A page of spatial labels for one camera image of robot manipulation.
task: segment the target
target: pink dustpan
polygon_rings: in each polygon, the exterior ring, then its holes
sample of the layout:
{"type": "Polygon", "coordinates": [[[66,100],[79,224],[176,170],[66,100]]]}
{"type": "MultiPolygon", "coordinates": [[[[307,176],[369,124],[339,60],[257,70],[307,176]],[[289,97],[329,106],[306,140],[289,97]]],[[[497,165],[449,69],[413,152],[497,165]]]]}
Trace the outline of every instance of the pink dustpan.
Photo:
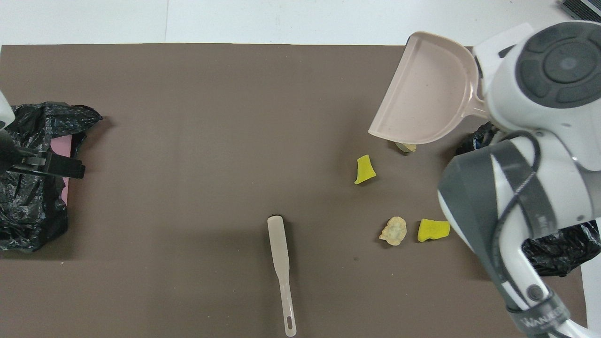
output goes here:
{"type": "Polygon", "coordinates": [[[413,33],[369,133],[423,144],[442,138],[468,115],[488,119],[476,94],[478,80],[478,66],[465,47],[431,33],[413,33]]]}

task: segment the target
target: black plastic bag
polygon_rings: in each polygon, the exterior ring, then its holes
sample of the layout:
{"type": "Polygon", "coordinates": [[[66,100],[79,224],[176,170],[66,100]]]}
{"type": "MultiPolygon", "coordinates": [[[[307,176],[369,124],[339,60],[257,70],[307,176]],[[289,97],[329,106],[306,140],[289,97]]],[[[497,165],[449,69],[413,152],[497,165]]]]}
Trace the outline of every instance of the black plastic bag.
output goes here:
{"type": "MultiPolygon", "coordinates": [[[[6,131],[16,146],[51,152],[51,139],[72,135],[72,157],[84,131],[102,119],[90,107],[57,102],[13,106],[13,112],[6,131]]],[[[35,251],[67,231],[61,177],[4,172],[0,187],[0,250],[35,251]]]]}
{"type": "Polygon", "coordinates": [[[455,155],[465,154],[472,150],[488,146],[498,131],[499,129],[491,122],[482,124],[477,131],[463,140],[459,148],[455,151],[455,155]]]}
{"type": "MultiPolygon", "coordinates": [[[[456,155],[488,146],[498,131],[491,122],[483,124],[463,140],[456,155]]],[[[553,235],[527,239],[522,251],[540,276],[565,277],[601,252],[599,228],[595,221],[576,224],[553,235]]]]}

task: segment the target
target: yellow sponge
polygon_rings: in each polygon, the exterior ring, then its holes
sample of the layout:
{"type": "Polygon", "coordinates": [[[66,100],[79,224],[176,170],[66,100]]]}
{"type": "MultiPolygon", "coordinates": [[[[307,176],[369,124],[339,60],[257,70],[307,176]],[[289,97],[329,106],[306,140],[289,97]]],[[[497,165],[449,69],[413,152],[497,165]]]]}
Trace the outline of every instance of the yellow sponge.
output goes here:
{"type": "Polygon", "coordinates": [[[451,231],[451,224],[447,221],[433,221],[423,218],[417,231],[417,240],[439,239],[447,237],[451,231]]]}
{"type": "Polygon", "coordinates": [[[364,155],[357,159],[357,180],[355,184],[365,182],[376,176],[374,168],[371,166],[370,155],[364,155]]]}

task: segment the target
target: dustpan handle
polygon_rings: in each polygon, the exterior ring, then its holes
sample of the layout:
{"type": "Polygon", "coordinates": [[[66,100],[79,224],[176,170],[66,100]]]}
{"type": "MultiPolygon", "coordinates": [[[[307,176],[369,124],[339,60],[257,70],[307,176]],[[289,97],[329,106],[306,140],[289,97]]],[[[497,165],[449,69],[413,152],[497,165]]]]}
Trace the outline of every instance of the dustpan handle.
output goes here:
{"type": "Polygon", "coordinates": [[[466,117],[469,115],[474,115],[490,120],[490,114],[486,111],[484,101],[482,101],[477,95],[474,95],[473,98],[469,101],[468,106],[465,108],[465,110],[463,110],[463,114],[461,114],[461,117],[466,117]]]}
{"type": "Polygon", "coordinates": [[[292,308],[292,296],[290,295],[290,283],[281,281],[279,291],[282,296],[282,310],[284,311],[284,328],[286,336],[293,337],[296,334],[296,321],[294,309],[292,308]]]}

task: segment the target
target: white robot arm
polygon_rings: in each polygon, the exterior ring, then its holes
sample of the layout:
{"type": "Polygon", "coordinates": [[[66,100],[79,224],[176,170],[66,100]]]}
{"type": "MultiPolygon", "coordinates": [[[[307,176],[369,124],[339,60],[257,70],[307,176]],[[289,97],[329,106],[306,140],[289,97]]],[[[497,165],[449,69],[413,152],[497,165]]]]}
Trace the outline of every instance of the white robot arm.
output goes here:
{"type": "MultiPolygon", "coordinates": [[[[521,250],[528,238],[601,217],[601,25],[563,22],[534,34],[529,25],[518,26],[474,47],[473,53],[483,77],[483,110],[507,136],[450,162],[438,188],[444,214],[528,337],[601,337],[569,319],[559,296],[521,250]]],[[[472,65],[465,69],[471,76],[472,65]]],[[[407,72],[400,66],[393,83],[404,84],[400,77],[407,72]]],[[[467,99],[474,92],[470,83],[467,99]]],[[[395,115],[391,108],[390,100],[402,97],[394,92],[403,88],[388,89],[370,132],[415,143],[404,137],[403,127],[385,123],[406,123],[408,130],[420,118],[395,115]]],[[[445,118],[450,122],[441,129],[458,123],[448,114],[439,120],[445,118]]],[[[445,132],[432,130],[420,139],[434,140],[445,132]]]]}

